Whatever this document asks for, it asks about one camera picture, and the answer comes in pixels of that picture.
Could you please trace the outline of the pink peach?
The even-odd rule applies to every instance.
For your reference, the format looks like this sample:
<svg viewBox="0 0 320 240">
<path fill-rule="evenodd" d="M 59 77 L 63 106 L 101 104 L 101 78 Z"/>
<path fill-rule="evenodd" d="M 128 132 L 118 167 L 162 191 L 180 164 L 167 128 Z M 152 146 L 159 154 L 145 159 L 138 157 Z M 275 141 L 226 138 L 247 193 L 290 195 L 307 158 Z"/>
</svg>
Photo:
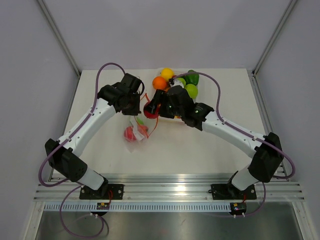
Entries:
<svg viewBox="0 0 320 240">
<path fill-rule="evenodd" d="M 145 125 L 139 125 L 138 126 L 138 131 L 145 137 L 148 136 L 148 127 Z"/>
</svg>

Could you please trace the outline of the green cucumber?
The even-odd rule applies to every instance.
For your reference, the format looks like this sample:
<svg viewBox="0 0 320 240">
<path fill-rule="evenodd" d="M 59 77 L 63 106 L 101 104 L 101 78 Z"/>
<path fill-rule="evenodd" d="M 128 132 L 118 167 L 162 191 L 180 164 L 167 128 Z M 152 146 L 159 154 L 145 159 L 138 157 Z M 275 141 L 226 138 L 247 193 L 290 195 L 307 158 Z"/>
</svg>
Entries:
<svg viewBox="0 0 320 240">
<path fill-rule="evenodd" d="M 144 125 L 144 122 L 140 119 L 140 118 L 136 118 L 136 121 L 137 121 L 137 123 L 138 124 L 140 124 L 140 125 Z"/>
</svg>

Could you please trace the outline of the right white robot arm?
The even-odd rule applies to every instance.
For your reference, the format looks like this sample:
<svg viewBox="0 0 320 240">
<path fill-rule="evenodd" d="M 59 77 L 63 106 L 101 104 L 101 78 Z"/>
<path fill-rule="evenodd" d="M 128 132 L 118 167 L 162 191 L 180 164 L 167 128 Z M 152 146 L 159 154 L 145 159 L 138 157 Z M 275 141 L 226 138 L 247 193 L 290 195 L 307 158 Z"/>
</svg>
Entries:
<svg viewBox="0 0 320 240">
<path fill-rule="evenodd" d="M 179 117 L 187 126 L 214 134 L 251 158 L 251 163 L 236 171 L 224 185 L 219 194 L 223 198 L 239 199 L 254 184 L 270 182 L 284 158 L 280 139 L 275 133 L 250 133 L 222 118 L 217 108 L 193 101 L 181 86 L 168 91 L 156 90 L 152 100 L 144 105 L 143 113 L 149 119 Z"/>
</svg>

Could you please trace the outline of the clear zip top bag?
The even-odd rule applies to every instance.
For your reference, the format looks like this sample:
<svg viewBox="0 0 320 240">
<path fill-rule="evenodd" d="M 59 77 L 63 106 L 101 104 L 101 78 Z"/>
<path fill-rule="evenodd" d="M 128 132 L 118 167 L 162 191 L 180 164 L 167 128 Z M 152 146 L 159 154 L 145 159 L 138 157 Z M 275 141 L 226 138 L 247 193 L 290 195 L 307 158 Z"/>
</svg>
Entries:
<svg viewBox="0 0 320 240">
<path fill-rule="evenodd" d="M 143 113 L 143 107 L 151 100 L 147 93 L 140 98 L 141 113 L 137 116 L 128 116 L 124 122 L 123 140 L 126 149 L 137 152 L 147 145 L 148 140 L 158 126 L 158 118 L 147 118 Z"/>
</svg>

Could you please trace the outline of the red apple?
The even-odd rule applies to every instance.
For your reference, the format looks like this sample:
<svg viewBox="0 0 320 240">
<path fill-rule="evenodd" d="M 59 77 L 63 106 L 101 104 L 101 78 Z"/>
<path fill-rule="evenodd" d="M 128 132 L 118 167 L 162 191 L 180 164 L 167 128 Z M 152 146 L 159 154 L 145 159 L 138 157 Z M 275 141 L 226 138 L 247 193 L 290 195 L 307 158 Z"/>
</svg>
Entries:
<svg viewBox="0 0 320 240">
<path fill-rule="evenodd" d="M 143 107 L 143 113 L 148 119 L 156 119 L 159 116 L 159 106 L 155 100 L 147 102 Z"/>
<path fill-rule="evenodd" d="M 133 126 L 128 126 L 123 133 L 123 137 L 128 142 L 135 142 L 137 140 L 134 132 L 133 132 Z"/>
</svg>

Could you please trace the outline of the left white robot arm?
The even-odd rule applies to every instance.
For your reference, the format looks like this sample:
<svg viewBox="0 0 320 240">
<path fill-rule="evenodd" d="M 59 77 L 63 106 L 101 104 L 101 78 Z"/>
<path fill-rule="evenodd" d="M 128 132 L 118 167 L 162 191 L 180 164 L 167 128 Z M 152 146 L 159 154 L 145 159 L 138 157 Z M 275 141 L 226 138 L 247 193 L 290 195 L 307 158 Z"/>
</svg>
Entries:
<svg viewBox="0 0 320 240">
<path fill-rule="evenodd" d="M 45 143 L 49 165 L 67 180 L 90 189 L 95 198 L 103 199 L 108 194 L 108 180 L 80 157 L 92 137 L 116 113 L 140 114 L 139 90 L 144 88 L 144 83 L 129 73 L 120 82 L 103 86 L 96 92 L 93 106 L 68 133 Z"/>
</svg>

